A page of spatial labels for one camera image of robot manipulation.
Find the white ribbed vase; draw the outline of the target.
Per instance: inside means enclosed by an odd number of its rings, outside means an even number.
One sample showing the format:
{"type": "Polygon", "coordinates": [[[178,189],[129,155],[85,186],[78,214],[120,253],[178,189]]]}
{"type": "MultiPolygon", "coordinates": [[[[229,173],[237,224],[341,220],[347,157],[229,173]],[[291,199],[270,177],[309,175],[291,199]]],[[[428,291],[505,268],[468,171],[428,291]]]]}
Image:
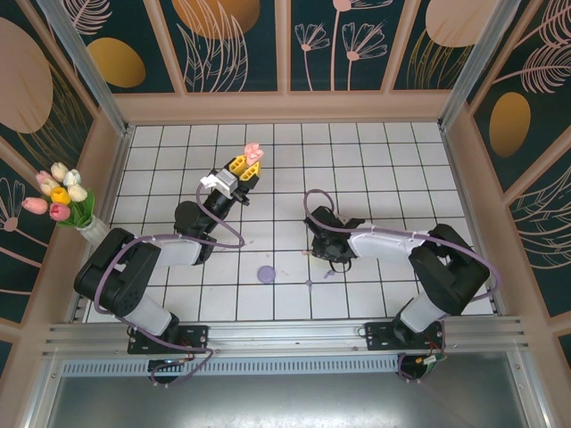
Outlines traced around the white ribbed vase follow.
{"type": "Polygon", "coordinates": [[[95,215],[87,226],[77,227],[77,230],[94,247],[98,247],[110,232],[110,228],[95,215]]]}

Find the artificial tulip bouquet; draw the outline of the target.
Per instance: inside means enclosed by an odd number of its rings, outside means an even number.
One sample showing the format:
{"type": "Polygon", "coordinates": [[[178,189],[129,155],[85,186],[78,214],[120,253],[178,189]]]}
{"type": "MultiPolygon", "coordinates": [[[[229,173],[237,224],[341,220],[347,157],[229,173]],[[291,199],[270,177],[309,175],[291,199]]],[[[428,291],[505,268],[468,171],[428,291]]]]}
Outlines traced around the artificial tulip bouquet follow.
{"type": "Polygon", "coordinates": [[[82,185],[78,170],[68,169],[62,162],[52,164],[50,171],[36,174],[40,197],[26,197],[21,207],[36,215],[45,215],[58,226],[86,229],[95,223],[95,194],[82,185]]]}

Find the grey metal sheet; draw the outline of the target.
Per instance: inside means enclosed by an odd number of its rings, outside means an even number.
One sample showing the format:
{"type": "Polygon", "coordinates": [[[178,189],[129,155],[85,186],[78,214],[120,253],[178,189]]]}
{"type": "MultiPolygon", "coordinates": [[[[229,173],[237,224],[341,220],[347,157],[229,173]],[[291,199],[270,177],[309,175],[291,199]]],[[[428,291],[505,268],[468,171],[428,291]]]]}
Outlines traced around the grey metal sheet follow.
{"type": "Polygon", "coordinates": [[[508,389],[436,392],[393,374],[67,378],[48,428],[530,428],[508,389]]]}

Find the aluminium mounting rail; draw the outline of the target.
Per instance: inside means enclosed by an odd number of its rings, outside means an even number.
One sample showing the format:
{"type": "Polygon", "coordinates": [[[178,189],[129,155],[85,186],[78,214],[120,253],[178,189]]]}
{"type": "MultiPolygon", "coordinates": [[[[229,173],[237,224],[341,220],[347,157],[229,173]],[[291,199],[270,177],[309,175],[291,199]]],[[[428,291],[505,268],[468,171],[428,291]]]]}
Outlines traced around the aluminium mounting rail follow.
{"type": "MultiPolygon", "coordinates": [[[[208,346],[215,355],[231,357],[364,355],[360,319],[213,322],[208,346]]],[[[529,340],[517,317],[452,317],[443,322],[445,351],[495,352],[525,350],[529,340]]],[[[123,324],[59,324],[49,327],[41,355],[51,358],[126,358],[123,324]]]]}

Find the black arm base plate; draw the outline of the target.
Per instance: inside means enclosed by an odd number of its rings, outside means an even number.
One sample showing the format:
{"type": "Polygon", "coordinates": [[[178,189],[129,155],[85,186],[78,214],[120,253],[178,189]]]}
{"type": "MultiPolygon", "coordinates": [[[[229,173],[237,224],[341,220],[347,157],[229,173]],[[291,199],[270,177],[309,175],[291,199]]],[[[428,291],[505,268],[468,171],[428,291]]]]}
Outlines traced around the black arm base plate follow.
{"type": "Polygon", "coordinates": [[[370,322],[364,325],[368,350],[437,350],[443,349],[443,324],[434,321],[426,330],[415,333],[404,324],[370,322]]]}
{"type": "MultiPolygon", "coordinates": [[[[129,336],[127,353],[129,355],[170,355],[183,352],[183,350],[161,345],[131,327],[128,328],[127,333],[129,336]]],[[[208,326],[170,326],[159,339],[185,348],[204,349],[208,341],[208,326]]]]}

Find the wall panel large orange circle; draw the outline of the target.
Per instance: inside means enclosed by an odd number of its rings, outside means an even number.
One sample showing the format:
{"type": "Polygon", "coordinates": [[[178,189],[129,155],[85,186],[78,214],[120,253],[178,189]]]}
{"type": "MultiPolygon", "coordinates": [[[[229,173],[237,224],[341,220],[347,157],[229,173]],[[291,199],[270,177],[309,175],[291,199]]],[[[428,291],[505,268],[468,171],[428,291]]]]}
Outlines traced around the wall panel large orange circle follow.
{"type": "Polygon", "coordinates": [[[277,90],[275,0],[159,0],[188,93],[277,90]]]}

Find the wall panel pink flower outlines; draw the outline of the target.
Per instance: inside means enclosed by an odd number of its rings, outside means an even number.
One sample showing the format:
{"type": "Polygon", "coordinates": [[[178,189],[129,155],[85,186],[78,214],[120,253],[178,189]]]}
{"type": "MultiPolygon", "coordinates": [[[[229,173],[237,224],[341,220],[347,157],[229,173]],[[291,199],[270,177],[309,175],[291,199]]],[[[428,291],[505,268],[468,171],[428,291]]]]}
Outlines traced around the wall panel pink flower outlines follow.
{"type": "Polygon", "coordinates": [[[404,0],[291,0],[293,91],[377,90],[404,0]]]}

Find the wall panel small golden oval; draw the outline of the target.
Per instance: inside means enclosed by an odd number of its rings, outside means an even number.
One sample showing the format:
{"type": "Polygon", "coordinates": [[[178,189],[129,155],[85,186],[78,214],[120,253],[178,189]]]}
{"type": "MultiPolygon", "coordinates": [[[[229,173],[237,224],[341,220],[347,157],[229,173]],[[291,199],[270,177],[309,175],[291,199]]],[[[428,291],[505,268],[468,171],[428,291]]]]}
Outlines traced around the wall panel small golden oval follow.
{"type": "Polygon", "coordinates": [[[171,93],[144,0],[59,0],[114,94],[171,93]]]}

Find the aluminium frame post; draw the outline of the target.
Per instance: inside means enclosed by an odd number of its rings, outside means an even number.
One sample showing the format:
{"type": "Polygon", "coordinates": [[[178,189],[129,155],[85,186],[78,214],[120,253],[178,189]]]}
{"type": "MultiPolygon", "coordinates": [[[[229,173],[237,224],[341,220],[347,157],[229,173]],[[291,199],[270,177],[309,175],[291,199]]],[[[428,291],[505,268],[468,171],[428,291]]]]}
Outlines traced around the aluminium frame post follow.
{"type": "Polygon", "coordinates": [[[513,21],[520,3],[521,0],[499,0],[494,7],[440,113],[438,125],[442,134],[449,131],[459,115],[469,93],[513,21]]]}
{"type": "Polygon", "coordinates": [[[112,16],[110,0],[35,0],[91,93],[121,136],[128,123],[81,36],[95,36],[112,16]]]}

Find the wall panel pink oval feathers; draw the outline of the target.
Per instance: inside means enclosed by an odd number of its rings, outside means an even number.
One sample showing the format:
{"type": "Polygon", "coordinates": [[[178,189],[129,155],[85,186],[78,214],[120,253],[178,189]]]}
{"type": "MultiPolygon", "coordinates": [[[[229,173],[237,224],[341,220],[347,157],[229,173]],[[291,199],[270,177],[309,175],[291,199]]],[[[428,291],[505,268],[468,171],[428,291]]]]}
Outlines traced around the wall panel pink oval feathers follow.
{"type": "Polygon", "coordinates": [[[449,90],[497,0],[421,0],[393,88],[449,90]]]}

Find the wall panel white flower outlines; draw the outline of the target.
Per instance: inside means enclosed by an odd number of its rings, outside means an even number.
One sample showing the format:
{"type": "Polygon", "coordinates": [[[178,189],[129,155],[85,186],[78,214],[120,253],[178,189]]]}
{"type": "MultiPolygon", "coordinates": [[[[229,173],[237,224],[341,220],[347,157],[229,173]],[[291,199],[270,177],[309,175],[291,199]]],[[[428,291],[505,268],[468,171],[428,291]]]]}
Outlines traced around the wall panel white flower outlines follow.
{"type": "Polygon", "coordinates": [[[0,318],[21,323],[55,223],[21,207],[41,193],[0,159],[0,318]]]}

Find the wall panel pink leaf outlines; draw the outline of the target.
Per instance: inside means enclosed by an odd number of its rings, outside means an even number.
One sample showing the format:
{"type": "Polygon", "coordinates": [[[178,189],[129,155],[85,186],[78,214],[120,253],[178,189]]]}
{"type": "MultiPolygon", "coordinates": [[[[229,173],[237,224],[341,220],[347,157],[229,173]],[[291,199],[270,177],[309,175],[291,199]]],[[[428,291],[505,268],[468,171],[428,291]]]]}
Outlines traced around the wall panel pink leaf outlines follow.
{"type": "Polygon", "coordinates": [[[547,313],[571,311],[571,166],[544,173],[509,210],[547,313]]]}

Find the wall panel big pink oval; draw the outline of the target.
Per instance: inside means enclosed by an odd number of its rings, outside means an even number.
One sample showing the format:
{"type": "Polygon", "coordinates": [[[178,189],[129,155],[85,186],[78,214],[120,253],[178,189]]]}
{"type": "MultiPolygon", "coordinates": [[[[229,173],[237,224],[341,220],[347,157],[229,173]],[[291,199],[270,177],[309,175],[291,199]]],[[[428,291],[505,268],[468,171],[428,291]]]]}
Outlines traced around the wall panel big pink oval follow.
{"type": "Polygon", "coordinates": [[[18,0],[0,0],[0,151],[32,169],[76,168],[96,120],[95,100],[64,52],[18,0]]]}

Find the wall panel golden oval feather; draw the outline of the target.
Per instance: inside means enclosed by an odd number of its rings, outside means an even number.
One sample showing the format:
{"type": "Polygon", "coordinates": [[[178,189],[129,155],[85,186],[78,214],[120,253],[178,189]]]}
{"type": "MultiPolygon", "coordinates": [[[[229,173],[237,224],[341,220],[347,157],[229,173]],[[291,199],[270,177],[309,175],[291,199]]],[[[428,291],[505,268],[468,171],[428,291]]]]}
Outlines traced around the wall panel golden oval feather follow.
{"type": "Polygon", "coordinates": [[[473,118],[503,192],[571,128],[571,0],[539,0],[473,118]]]}

